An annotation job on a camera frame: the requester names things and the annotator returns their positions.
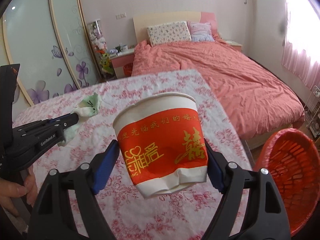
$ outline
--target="headboard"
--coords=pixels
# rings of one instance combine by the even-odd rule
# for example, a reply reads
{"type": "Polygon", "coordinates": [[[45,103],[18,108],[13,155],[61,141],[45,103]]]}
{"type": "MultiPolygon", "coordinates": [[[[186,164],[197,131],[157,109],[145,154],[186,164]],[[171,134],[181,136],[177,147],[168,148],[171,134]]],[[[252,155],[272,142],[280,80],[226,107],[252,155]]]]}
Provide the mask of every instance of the headboard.
{"type": "Polygon", "coordinates": [[[218,33],[218,25],[214,13],[191,11],[149,13],[133,18],[137,41],[138,43],[143,40],[149,41],[148,26],[188,20],[200,23],[211,22],[212,34],[218,33]]]}

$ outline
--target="sliding wardrobe door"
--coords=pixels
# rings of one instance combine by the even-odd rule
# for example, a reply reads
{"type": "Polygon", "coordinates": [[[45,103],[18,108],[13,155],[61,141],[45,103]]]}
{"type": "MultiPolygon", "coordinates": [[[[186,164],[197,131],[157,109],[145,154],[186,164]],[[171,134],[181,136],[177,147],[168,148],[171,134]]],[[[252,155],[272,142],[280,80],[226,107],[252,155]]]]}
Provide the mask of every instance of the sliding wardrobe door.
{"type": "Polygon", "coordinates": [[[58,45],[48,0],[12,0],[5,20],[10,63],[20,63],[18,77],[34,104],[76,89],[58,45]]]}
{"type": "MultiPolygon", "coordinates": [[[[3,31],[2,31],[2,18],[0,19],[0,66],[9,65],[9,59],[6,54],[3,31]]],[[[17,116],[24,110],[27,109],[30,105],[20,91],[19,86],[14,92],[14,101],[12,104],[12,120],[14,121],[17,116]]]]}
{"type": "Polygon", "coordinates": [[[54,12],[58,35],[80,86],[96,84],[99,74],[86,38],[78,0],[51,0],[50,6],[54,12]]]}

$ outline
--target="floral tablecloth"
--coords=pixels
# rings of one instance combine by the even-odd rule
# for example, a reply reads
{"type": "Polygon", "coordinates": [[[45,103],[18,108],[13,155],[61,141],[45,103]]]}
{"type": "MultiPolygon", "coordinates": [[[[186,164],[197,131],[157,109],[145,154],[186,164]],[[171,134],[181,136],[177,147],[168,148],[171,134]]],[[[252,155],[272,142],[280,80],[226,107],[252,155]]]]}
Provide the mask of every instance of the floral tablecloth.
{"type": "MultiPolygon", "coordinates": [[[[196,99],[204,137],[215,151],[243,169],[250,164],[238,135],[210,87],[196,70],[136,76],[95,85],[44,101],[23,111],[14,126],[70,113],[87,95],[102,97],[97,116],[90,118],[65,147],[57,145],[34,164],[38,188],[52,168],[60,172],[76,169],[104,152],[116,139],[112,122],[125,107],[141,98],[161,92],[182,92],[196,99]]],[[[74,192],[69,193],[78,231],[87,235],[74,192]]],[[[232,233],[241,228],[248,192],[245,191],[232,233]]],[[[117,239],[200,239],[219,205],[221,194],[206,183],[194,185],[173,195],[145,200],[132,184],[122,155],[104,190],[96,196],[107,223],[117,239]]]]}

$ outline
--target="floral pillow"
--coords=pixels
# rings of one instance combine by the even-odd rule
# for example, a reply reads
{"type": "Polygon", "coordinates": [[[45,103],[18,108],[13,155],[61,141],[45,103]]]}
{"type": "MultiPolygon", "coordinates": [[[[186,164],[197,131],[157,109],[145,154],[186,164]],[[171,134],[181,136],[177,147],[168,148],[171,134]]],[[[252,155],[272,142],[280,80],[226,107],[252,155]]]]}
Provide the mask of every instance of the floral pillow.
{"type": "Polygon", "coordinates": [[[151,46],[174,41],[191,41],[186,21],[149,26],[147,30],[151,46]]]}
{"type": "Polygon", "coordinates": [[[211,32],[211,23],[194,23],[188,21],[188,27],[192,41],[214,41],[211,32]]]}

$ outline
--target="finger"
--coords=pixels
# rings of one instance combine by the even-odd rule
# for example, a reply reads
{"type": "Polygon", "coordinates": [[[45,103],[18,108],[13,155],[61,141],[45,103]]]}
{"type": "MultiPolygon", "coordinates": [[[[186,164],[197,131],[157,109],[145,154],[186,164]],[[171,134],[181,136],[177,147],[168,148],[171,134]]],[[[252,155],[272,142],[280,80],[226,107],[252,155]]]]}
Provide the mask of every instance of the finger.
{"type": "Polygon", "coordinates": [[[27,193],[27,204],[33,206],[38,196],[38,188],[37,185],[34,184],[33,188],[27,193]]]}
{"type": "Polygon", "coordinates": [[[33,165],[31,165],[31,166],[28,168],[28,172],[29,172],[30,175],[34,175],[33,165]]]}
{"type": "Polygon", "coordinates": [[[0,195],[6,197],[21,197],[27,193],[27,189],[18,183],[0,178],[0,195]]]}
{"type": "Polygon", "coordinates": [[[29,192],[35,184],[36,184],[36,177],[34,176],[34,174],[33,175],[29,174],[23,183],[23,185],[27,188],[27,192],[29,192]]]}
{"type": "Polygon", "coordinates": [[[19,216],[18,210],[15,208],[9,197],[0,196],[0,204],[15,217],[19,216]]]}

